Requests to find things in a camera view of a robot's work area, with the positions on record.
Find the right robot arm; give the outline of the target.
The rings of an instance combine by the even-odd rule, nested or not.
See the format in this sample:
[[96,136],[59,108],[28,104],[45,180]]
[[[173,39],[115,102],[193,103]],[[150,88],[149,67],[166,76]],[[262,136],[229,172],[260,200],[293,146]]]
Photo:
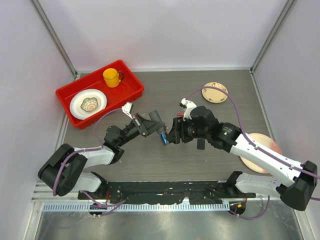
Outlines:
[[216,149],[247,159],[270,174],[259,176],[234,171],[225,186],[230,197],[256,193],[280,198],[298,211],[307,208],[318,182],[315,163],[309,160],[301,163],[267,148],[234,124],[219,122],[204,106],[187,109],[184,116],[175,117],[166,138],[173,144],[194,139],[199,139],[201,146],[207,141]]

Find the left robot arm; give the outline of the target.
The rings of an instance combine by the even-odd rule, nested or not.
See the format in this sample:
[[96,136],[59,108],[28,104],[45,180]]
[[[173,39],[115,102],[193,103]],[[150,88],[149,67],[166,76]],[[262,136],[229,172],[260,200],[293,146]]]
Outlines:
[[154,132],[166,133],[165,123],[155,110],[146,119],[136,113],[123,129],[116,125],[107,128],[103,143],[92,148],[73,148],[62,144],[38,171],[38,178],[52,189],[53,195],[63,197],[79,191],[97,200],[107,192],[107,181],[96,172],[84,169],[97,165],[112,165],[124,154],[123,145],[138,136],[147,137]]

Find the black battery cover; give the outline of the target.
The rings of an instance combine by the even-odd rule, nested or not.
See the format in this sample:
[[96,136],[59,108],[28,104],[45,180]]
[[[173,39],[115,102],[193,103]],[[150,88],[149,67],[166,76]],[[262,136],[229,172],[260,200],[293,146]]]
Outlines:
[[198,150],[205,150],[205,144],[206,144],[206,141],[204,139],[198,139],[197,140],[197,149]]

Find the blue battery cluster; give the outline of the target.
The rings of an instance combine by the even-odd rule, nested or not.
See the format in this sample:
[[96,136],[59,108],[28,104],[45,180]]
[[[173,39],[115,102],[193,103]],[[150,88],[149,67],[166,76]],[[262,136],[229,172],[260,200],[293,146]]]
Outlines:
[[167,135],[165,133],[160,134],[161,141],[164,146],[168,145],[170,142],[167,140]]

